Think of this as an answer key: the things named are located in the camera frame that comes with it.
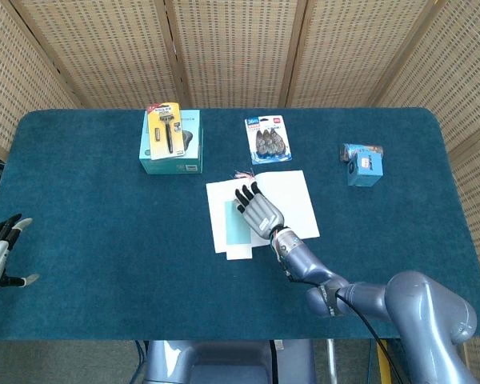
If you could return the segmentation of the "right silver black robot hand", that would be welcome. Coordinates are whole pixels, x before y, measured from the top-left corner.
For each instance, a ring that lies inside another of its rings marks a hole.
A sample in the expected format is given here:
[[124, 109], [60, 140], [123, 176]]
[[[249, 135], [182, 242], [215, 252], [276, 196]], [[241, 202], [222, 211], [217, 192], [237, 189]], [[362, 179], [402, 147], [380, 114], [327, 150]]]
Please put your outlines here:
[[281, 211], [260, 191], [253, 182], [250, 187], [243, 185], [236, 189], [237, 210], [249, 227], [265, 240], [270, 240], [276, 231], [286, 228]]

